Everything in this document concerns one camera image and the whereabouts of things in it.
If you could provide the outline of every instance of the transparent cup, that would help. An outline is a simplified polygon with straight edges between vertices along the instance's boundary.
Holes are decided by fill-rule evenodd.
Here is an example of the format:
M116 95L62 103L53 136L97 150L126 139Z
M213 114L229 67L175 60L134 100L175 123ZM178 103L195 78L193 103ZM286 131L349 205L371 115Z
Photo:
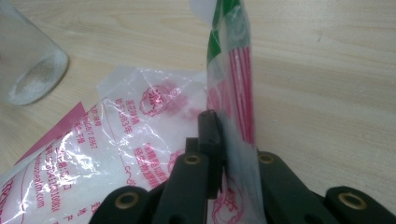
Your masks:
M29 105L62 79L64 51L6 0L0 0L0 100Z

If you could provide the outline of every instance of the wood grain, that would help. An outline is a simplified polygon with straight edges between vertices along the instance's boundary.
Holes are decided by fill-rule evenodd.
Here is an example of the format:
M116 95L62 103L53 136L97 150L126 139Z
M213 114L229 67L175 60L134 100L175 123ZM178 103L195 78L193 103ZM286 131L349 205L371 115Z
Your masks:
M70 56L60 85L0 106L0 174L117 64L205 70L209 26L180 0L10 1ZM396 2L246 0L257 145L313 191L396 213Z

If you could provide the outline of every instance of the light wood surface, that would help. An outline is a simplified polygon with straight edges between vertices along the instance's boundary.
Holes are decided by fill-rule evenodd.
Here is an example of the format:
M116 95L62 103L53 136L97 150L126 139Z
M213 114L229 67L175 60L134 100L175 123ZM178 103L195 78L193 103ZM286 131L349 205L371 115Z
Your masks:
M205 70L209 27L181 0L10 0L69 55L60 85L0 107L0 174L117 64ZM246 0L257 145L313 191L396 213L396 1Z

